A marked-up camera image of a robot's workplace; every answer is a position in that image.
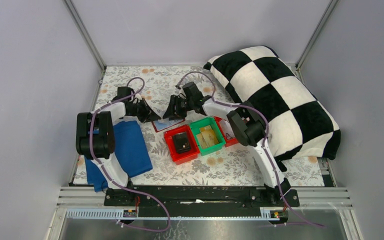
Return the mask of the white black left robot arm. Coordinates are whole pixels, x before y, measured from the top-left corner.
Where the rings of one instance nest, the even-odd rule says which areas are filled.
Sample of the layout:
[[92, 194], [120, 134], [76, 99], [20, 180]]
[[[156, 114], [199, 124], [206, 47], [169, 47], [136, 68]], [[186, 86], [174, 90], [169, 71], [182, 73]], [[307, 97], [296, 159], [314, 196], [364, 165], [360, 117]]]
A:
[[136, 117], [141, 123], [161, 119], [139, 92], [122, 86], [117, 89], [117, 95], [98, 110], [77, 114], [75, 147], [79, 155], [97, 166], [110, 189], [118, 189], [116, 199], [128, 206], [134, 202], [135, 192], [127, 187], [129, 176], [116, 157], [114, 132], [114, 126], [125, 116]]

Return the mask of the black white checkered pillow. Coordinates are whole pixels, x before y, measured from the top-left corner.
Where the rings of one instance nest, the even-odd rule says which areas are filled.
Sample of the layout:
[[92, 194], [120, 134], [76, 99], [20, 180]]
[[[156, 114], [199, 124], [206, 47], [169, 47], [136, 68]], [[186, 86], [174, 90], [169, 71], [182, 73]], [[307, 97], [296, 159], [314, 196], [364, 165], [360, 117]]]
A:
[[301, 157], [334, 160], [341, 130], [322, 103], [267, 46], [212, 57], [204, 65], [235, 103], [250, 103], [269, 124], [277, 161]]

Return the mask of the white cards in red bin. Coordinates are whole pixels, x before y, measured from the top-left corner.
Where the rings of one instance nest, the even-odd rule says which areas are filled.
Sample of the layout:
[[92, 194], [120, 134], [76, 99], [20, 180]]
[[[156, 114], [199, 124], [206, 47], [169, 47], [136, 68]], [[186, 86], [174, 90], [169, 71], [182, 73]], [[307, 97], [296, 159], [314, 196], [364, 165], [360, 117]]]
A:
[[235, 138], [235, 134], [233, 132], [233, 129], [227, 120], [221, 119], [219, 121], [219, 125], [220, 125], [221, 130], [223, 131], [224, 137], [227, 140], [231, 140], [231, 139]]

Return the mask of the gold cards in green bin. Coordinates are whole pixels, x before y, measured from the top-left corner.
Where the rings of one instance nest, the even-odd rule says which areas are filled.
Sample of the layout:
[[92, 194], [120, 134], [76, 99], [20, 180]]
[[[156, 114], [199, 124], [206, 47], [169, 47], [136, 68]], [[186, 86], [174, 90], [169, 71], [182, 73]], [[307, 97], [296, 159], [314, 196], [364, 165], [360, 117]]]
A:
[[202, 149], [207, 149], [220, 143], [215, 131], [210, 125], [200, 127], [196, 137]]

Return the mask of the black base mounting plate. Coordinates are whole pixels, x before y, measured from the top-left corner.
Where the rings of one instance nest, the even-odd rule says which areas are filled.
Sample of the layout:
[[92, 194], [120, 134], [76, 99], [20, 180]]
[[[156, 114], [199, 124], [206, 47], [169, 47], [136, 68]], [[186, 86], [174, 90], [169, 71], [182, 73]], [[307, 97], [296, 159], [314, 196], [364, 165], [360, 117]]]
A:
[[133, 186], [108, 189], [106, 207], [132, 207], [139, 217], [261, 217], [261, 208], [299, 207], [296, 190], [284, 197], [253, 186]]

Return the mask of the red leather card holder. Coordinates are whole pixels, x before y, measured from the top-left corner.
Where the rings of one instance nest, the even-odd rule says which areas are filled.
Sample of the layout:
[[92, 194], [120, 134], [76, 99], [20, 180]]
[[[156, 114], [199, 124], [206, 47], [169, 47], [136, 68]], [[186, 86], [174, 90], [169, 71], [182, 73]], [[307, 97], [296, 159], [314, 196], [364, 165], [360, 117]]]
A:
[[185, 121], [185, 119], [169, 120], [167, 118], [167, 119], [155, 120], [152, 122], [152, 125], [153, 125], [155, 132], [158, 133], [158, 132], [161, 132], [163, 130], [169, 129], [175, 125], [178, 125], [184, 121]]

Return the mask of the black VIP card stack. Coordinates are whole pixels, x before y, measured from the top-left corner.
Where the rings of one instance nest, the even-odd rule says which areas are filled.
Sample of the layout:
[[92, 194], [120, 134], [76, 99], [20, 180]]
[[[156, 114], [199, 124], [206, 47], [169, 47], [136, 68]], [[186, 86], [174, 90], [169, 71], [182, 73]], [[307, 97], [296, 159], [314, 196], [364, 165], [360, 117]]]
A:
[[186, 132], [180, 132], [172, 136], [175, 152], [183, 154], [191, 150], [191, 144]]

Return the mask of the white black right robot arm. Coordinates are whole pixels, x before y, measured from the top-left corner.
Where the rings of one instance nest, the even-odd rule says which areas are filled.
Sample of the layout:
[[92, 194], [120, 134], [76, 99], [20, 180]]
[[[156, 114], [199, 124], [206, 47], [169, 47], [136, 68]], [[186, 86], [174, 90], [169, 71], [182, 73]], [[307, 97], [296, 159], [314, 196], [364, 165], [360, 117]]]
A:
[[264, 180], [267, 201], [273, 206], [287, 199], [291, 185], [276, 163], [269, 148], [269, 124], [265, 116], [250, 103], [243, 104], [217, 101], [213, 96], [204, 96], [195, 83], [188, 82], [179, 94], [172, 94], [164, 119], [183, 119], [194, 111], [209, 117], [228, 121], [236, 140], [248, 148]]

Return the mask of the blue folded cloth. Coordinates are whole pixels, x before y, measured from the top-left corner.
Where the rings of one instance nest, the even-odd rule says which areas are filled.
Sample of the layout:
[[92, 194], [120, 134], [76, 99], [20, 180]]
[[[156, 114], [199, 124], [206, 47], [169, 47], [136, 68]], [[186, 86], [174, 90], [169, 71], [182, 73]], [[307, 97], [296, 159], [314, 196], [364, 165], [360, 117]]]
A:
[[[130, 178], [153, 169], [142, 130], [136, 121], [121, 121], [113, 127], [115, 156]], [[91, 159], [85, 158], [86, 179], [96, 192], [107, 188], [108, 183]]]

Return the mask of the green plastic bin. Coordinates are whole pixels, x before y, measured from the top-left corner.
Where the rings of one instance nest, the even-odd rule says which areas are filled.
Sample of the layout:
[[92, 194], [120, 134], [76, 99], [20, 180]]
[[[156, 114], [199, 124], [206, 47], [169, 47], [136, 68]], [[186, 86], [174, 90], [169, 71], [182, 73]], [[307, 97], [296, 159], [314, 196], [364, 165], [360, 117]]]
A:
[[226, 144], [214, 117], [192, 122], [189, 127], [202, 156], [219, 151]]

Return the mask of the red plastic bin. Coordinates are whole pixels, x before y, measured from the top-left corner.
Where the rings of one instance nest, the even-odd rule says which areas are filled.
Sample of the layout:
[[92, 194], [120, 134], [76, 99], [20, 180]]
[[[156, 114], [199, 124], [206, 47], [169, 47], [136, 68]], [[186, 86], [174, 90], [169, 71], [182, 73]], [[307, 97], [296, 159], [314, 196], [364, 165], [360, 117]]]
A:
[[169, 154], [176, 165], [181, 165], [198, 158], [200, 150], [188, 125], [165, 131], [163, 133]]
[[227, 120], [222, 119], [220, 117], [215, 117], [214, 119], [225, 140], [224, 146], [227, 148], [227, 147], [238, 144], [239, 142], [233, 133], [230, 123]]

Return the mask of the aluminium front rail frame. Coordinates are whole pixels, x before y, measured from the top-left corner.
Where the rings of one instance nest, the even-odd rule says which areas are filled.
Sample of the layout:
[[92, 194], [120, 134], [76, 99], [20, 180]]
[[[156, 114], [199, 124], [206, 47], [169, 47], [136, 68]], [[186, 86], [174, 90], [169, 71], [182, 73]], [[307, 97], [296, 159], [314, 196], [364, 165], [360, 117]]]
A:
[[178, 203], [167, 218], [136, 217], [121, 226], [125, 206], [106, 206], [92, 187], [63, 186], [48, 240], [361, 240], [344, 187], [299, 187], [300, 207], [286, 223], [271, 218], [274, 207], [247, 208], [227, 202]]

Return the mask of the right red plastic bin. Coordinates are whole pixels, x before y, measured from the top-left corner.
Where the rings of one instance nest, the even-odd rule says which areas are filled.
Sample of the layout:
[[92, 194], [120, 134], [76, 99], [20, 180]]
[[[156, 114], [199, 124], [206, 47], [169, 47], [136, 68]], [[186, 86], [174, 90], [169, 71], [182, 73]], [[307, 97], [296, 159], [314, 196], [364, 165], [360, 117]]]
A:
[[233, 133], [230, 123], [227, 120], [222, 119], [220, 117], [215, 117], [214, 119], [225, 140], [224, 146], [227, 148], [227, 147], [238, 144], [239, 142]]

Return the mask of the left red plastic bin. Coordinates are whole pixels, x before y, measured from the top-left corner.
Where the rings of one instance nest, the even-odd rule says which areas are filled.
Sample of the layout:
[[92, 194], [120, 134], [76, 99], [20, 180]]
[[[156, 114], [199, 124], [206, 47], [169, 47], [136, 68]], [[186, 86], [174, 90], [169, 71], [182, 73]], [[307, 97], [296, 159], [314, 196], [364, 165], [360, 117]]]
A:
[[181, 165], [198, 158], [200, 150], [188, 125], [165, 131], [163, 133], [169, 154], [176, 165]]

